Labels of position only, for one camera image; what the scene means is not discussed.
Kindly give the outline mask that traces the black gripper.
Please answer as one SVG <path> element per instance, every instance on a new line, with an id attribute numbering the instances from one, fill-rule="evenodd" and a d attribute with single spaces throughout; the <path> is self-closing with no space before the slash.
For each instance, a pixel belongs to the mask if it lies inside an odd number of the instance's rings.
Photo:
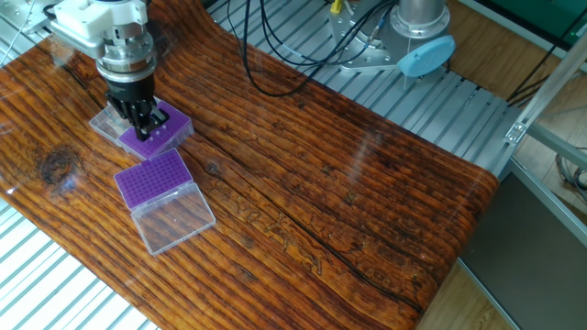
<path id="1" fill-rule="evenodd" d="M 170 116 L 159 109 L 154 99 L 153 74 L 134 82 L 117 82 L 109 79 L 105 82 L 107 101 L 134 127 L 140 141 L 148 139 L 153 130 L 169 120 Z"/>

